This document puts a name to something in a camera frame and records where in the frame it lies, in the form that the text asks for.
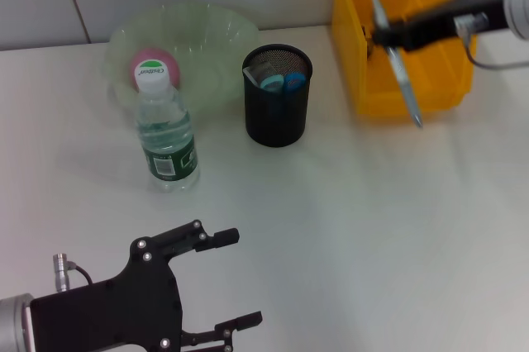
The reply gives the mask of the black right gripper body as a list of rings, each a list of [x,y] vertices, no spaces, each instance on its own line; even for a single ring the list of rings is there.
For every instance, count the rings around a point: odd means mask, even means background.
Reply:
[[[508,28],[503,0],[448,0],[406,19],[402,48],[420,50],[437,41],[456,37],[455,20],[461,17],[476,17],[478,33]]]

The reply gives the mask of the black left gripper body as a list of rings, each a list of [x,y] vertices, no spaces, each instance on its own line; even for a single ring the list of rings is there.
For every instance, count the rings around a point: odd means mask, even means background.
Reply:
[[[131,244],[115,277],[31,302],[38,351],[104,351],[138,345],[178,351],[182,308],[175,276],[152,238]]]

